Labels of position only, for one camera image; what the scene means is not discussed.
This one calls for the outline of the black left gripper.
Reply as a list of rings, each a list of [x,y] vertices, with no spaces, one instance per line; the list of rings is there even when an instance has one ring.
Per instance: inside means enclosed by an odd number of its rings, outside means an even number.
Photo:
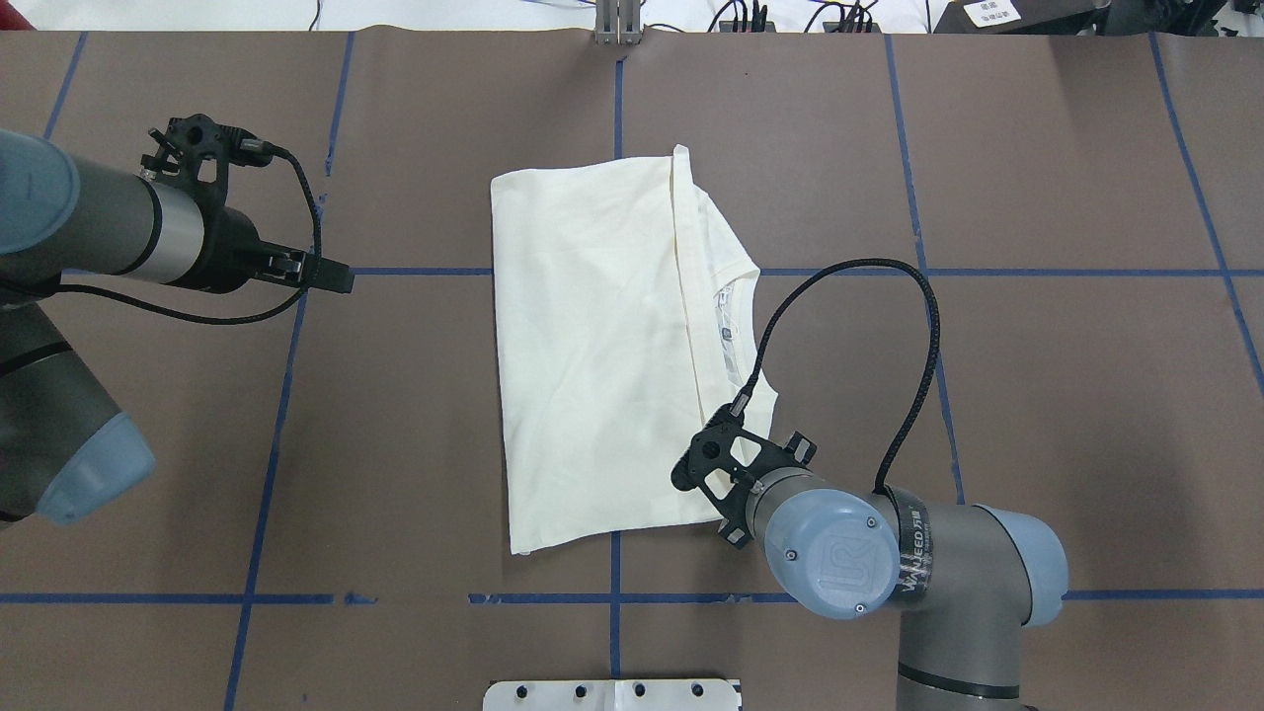
[[[198,205],[202,238],[193,261],[193,288],[225,295],[249,280],[281,283],[292,288],[321,288],[349,295],[354,288],[351,267],[262,240],[257,225],[235,207]]]

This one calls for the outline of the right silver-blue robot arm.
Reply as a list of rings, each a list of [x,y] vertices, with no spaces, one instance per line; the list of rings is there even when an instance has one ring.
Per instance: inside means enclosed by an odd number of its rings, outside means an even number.
[[[795,602],[833,620],[900,616],[899,710],[1021,710],[1023,633],[1060,615],[1069,566],[1038,517],[853,493],[801,468],[755,485],[747,521]]]

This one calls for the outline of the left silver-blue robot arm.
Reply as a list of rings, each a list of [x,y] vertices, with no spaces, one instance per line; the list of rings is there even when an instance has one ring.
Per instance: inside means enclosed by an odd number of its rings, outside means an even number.
[[[354,271],[326,256],[319,201],[297,156],[215,118],[150,130],[135,170],[46,135],[3,133],[3,529],[68,525],[155,469],[139,423],[66,329],[71,297],[202,326],[281,316],[307,294],[348,295]],[[284,163],[310,237],[284,245],[229,202],[235,168]]]

